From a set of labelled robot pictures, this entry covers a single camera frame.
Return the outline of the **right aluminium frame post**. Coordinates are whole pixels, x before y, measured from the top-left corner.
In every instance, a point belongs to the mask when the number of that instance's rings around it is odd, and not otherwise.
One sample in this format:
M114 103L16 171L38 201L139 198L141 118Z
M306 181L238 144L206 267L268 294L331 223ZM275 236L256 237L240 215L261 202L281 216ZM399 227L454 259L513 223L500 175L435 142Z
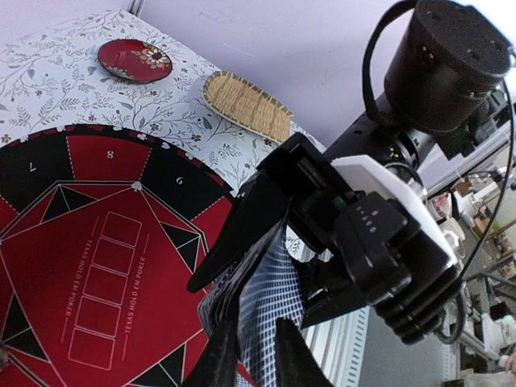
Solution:
M139 16L145 5L145 2L145 0L130 0L127 11L132 15Z

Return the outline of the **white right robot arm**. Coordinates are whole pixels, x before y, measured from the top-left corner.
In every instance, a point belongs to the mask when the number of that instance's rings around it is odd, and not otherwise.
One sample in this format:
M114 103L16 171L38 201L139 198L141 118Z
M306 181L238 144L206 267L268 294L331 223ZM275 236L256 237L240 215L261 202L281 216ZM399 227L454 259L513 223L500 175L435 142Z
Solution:
M510 67L510 43L482 14L450 1L400 1L377 24L363 59L365 112L325 152L302 134L269 154L240 189L191 293L243 259L285 220L314 252L342 261L338 274L366 296L427 287L404 247L416 243L442 270L452 263L429 212L397 176L392 146L413 155L452 141L493 97Z

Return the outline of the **blue playing card deck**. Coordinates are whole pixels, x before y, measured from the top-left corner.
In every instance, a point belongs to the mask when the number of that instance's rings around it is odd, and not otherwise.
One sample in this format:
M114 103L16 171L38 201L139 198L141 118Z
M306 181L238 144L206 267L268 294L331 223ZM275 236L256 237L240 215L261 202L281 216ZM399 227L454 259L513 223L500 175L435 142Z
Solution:
M285 224L277 223L258 239L242 256L218 276L198 307L202 329L210 338L225 318L239 315L239 298L268 250L282 240Z

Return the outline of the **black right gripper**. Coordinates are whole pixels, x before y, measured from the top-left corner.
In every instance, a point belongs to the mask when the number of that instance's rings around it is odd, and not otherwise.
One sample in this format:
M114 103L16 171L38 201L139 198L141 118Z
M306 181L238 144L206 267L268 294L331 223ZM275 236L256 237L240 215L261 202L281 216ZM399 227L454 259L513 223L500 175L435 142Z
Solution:
M357 195L307 137L292 135L257 170L241 187L214 246L190 278L188 292L201 290L241 259L288 208L289 226L308 248L340 254L335 222Z

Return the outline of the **blue backed card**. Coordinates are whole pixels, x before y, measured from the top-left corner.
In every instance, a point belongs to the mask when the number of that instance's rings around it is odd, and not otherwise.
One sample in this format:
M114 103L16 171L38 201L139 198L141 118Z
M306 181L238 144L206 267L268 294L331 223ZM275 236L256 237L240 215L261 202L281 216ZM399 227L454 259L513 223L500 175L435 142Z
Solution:
M279 234L266 250L239 300L241 362L258 386L275 386L276 320L287 318L299 327L303 316L298 273Z

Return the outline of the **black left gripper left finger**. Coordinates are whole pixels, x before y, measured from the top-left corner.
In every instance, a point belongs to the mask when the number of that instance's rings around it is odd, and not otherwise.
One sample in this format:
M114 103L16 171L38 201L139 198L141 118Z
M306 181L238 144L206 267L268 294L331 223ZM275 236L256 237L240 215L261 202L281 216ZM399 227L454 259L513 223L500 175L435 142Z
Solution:
M181 386L234 386L239 351L237 331L237 318L221 321Z

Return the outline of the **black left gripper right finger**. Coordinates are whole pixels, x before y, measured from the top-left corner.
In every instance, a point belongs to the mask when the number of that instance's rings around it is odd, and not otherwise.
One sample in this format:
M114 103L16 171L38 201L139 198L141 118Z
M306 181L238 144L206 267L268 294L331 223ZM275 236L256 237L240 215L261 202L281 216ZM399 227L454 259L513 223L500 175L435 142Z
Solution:
M274 351L277 386L332 386L292 320L276 320Z

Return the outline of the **round red black poker mat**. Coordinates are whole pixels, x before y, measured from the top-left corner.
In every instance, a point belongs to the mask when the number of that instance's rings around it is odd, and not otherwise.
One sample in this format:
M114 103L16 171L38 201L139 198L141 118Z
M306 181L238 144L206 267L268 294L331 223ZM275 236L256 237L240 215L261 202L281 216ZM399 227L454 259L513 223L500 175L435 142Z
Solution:
M207 342L186 286L231 204L214 170L137 131L4 146L2 385L180 385Z

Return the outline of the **woven bamboo tray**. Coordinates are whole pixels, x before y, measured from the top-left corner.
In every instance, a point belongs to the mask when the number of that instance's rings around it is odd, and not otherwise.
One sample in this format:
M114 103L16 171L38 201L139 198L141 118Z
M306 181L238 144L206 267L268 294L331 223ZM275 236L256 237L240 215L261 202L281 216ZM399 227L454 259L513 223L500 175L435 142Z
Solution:
M202 87L202 96L212 110L248 131L278 144L290 136L293 113L237 74L212 73Z

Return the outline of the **red floral round plate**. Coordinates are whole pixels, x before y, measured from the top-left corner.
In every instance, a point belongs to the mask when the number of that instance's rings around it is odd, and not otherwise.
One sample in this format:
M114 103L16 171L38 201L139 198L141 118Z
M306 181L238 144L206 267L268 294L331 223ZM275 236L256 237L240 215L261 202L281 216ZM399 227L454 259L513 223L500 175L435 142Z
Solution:
M135 39L106 42L98 49L98 61L108 73L136 83L159 81L173 71L173 62L162 49Z

